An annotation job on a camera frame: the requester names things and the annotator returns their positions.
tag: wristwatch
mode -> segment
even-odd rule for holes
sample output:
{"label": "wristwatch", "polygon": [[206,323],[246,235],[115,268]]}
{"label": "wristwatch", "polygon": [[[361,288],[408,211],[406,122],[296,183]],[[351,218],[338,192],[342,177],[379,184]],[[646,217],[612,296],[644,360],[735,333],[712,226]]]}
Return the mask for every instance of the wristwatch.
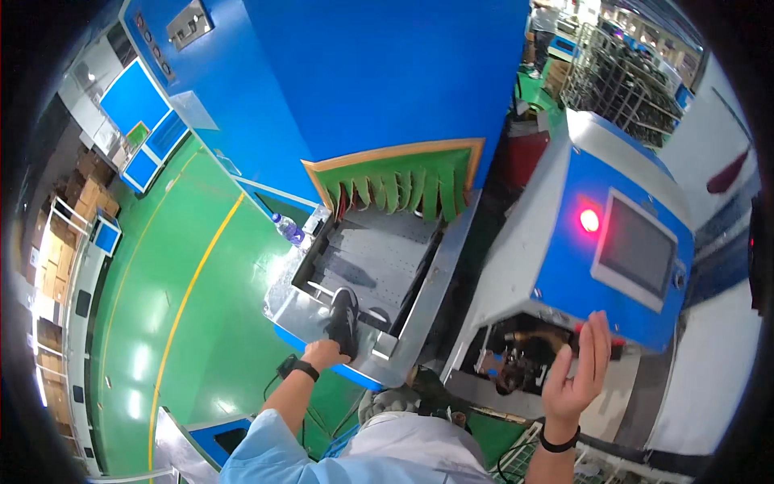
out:
{"label": "wristwatch", "polygon": [[320,372],[314,369],[314,367],[308,363],[303,362],[301,360],[296,360],[295,363],[293,363],[293,369],[299,369],[302,372],[306,373],[307,375],[311,376],[312,379],[316,382],[318,378],[320,378]]}
{"label": "wristwatch", "polygon": [[578,430],[575,431],[575,435],[570,439],[569,442],[566,442],[561,445],[554,445],[551,444],[546,440],[546,435],[544,432],[546,431],[546,425],[544,424],[543,427],[540,429],[540,445],[543,446],[544,449],[546,449],[548,452],[551,452],[553,454],[561,454],[564,451],[568,451],[575,447],[575,442],[578,440],[578,435],[581,434],[581,426],[578,425]]}

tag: hand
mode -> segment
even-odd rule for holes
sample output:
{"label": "hand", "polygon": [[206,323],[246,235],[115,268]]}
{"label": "hand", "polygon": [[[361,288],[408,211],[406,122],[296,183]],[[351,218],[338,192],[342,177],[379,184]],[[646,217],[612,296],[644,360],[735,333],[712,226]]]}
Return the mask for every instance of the hand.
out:
{"label": "hand", "polygon": [[307,362],[318,372],[340,364],[349,363],[351,358],[342,355],[339,344],[332,339],[321,339],[312,342],[303,350],[302,362]]}
{"label": "hand", "polygon": [[551,373],[543,387],[546,412],[546,440],[552,444],[569,441],[577,431],[581,412],[602,391],[610,361],[611,336],[604,311],[589,314],[580,330],[580,354],[575,377],[568,379],[573,355],[564,345],[553,360]]}

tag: wire basket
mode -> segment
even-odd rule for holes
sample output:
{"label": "wire basket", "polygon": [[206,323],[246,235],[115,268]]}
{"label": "wire basket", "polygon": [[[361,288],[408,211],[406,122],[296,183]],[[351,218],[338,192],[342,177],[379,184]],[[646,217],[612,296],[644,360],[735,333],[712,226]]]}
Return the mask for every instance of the wire basket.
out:
{"label": "wire basket", "polygon": [[585,24],[560,98],[570,109],[599,114],[655,151],[683,115],[666,82],[623,40]]}
{"label": "wire basket", "polygon": [[[489,475],[499,484],[523,484],[524,476],[539,443],[542,424],[534,423],[500,458]],[[575,484],[689,484],[693,478],[650,467],[610,455],[582,442],[575,444]]]}

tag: shoe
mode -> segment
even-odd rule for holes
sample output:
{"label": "shoe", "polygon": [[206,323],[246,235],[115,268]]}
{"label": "shoe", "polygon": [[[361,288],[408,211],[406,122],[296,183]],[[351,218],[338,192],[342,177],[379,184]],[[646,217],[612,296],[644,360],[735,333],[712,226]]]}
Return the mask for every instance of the shoe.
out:
{"label": "shoe", "polygon": [[325,332],[339,344],[342,355],[358,356],[358,296],[349,287],[339,287],[334,293]]}

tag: red indicator light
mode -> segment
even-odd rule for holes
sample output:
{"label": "red indicator light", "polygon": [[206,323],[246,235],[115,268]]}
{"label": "red indicator light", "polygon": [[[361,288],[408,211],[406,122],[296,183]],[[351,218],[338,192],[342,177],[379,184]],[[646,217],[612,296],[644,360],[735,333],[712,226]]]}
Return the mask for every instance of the red indicator light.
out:
{"label": "red indicator light", "polygon": [[584,210],[580,213],[580,224],[586,232],[596,232],[599,229],[599,217],[593,210]]}

